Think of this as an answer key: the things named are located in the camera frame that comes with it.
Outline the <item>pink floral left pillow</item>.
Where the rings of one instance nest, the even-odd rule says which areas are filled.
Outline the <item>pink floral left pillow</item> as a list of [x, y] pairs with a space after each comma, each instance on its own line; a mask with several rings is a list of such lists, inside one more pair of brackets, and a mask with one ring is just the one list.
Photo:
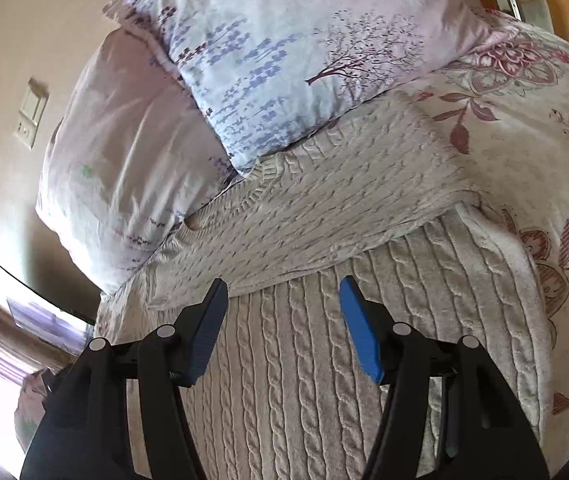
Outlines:
[[235, 175], [185, 89], [147, 44], [117, 29], [53, 133], [36, 212], [80, 272], [112, 295]]

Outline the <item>beige cable knit sweater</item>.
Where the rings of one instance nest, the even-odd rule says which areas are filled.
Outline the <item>beige cable knit sweater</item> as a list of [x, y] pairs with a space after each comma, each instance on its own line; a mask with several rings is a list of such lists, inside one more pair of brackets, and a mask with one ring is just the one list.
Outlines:
[[259, 160], [102, 299], [97, 332], [114, 344], [140, 339], [222, 278], [222, 330], [182, 396], [206, 474], [356, 479], [385, 395], [343, 318], [347, 276], [423, 335], [477, 337], [543, 432], [550, 348], [533, 260], [400, 91]]

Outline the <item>white wall switch plate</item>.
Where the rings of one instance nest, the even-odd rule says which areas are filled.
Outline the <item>white wall switch plate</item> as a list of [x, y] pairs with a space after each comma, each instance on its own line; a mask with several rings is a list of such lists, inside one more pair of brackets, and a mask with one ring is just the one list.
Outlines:
[[48, 99], [47, 87], [38, 80], [30, 78], [19, 107], [18, 123], [14, 130], [14, 136], [29, 150], [34, 148], [37, 131]]

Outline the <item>blue pink floral right pillow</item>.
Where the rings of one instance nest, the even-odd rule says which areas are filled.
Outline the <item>blue pink floral right pillow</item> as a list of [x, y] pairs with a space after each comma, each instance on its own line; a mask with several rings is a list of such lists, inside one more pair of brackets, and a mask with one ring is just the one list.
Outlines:
[[498, 32], [463, 0], [111, 0], [237, 171]]

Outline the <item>dark bedside table top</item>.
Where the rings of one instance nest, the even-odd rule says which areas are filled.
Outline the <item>dark bedside table top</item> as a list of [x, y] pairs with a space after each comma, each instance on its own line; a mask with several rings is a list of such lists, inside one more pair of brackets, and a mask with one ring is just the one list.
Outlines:
[[34, 280], [23, 280], [0, 264], [0, 275], [7, 302], [24, 307], [34, 304], [48, 312], [62, 312], [89, 325], [96, 324], [98, 292], [86, 292], [60, 278], [57, 272], [53, 273], [53, 278], [38, 276]]

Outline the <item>floral quilt bedspread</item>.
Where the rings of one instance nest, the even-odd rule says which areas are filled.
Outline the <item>floral quilt bedspread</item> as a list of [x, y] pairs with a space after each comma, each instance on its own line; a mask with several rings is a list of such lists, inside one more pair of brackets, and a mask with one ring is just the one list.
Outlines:
[[569, 462], [569, 42], [487, 12], [503, 41], [405, 91], [468, 159], [539, 272], [551, 338], [549, 469]]

